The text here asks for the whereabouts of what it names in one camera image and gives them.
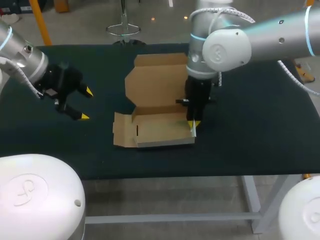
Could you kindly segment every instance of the yellow pole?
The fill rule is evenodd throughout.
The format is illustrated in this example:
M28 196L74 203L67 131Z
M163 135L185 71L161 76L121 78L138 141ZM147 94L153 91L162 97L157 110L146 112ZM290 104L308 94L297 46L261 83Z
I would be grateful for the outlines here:
M46 46L51 46L52 43L51 43L51 40L49 37L49 33L47 30L44 18L42 16L42 13L41 13L41 10L39 7L38 0L29 0L29 1L30 1L30 5L32 8L33 14L35 16L36 23L38 24L43 42Z

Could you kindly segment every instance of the black table mat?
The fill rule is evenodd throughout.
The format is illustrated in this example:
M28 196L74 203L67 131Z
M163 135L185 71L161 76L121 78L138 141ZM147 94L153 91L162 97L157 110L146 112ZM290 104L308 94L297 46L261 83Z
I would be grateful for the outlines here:
M45 154L81 179L277 175L320 172L320 119L307 93L276 61L223 73L217 105L208 106L196 144L156 149L113 145L114 112L130 114L124 79L137 54L188 52L187 44L42 47L51 63L68 61L94 94L69 103L90 116L72 121L11 79L0 95L0 157ZM294 71L290 62L288 67Z

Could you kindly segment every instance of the box lid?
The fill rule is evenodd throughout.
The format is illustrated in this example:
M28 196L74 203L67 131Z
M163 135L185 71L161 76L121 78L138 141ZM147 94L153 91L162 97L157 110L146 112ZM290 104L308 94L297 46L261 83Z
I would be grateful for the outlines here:
M185 95L187 61L184 53L138 55L125 78L125 95L137 107L175 105Z

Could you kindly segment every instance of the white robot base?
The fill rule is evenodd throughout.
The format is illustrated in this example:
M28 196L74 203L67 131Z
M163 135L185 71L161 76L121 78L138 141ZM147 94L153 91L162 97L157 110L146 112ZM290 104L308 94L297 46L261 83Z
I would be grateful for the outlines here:
M286 194L279 227L284 240L320 239L320 176L299 182Z
M26 154L0 158L0 239L83 240L85 192L63 161Z

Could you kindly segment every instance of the cardboard box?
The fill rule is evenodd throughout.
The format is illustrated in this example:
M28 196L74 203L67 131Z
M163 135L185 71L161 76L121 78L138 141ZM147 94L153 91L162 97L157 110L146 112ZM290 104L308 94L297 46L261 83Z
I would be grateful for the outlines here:
M131 115L114 113L113 144L147 148L194 144L186 119L187 108L176 104L185 97L188 77L184 53L138 55L125 78L125 95L135 104Z

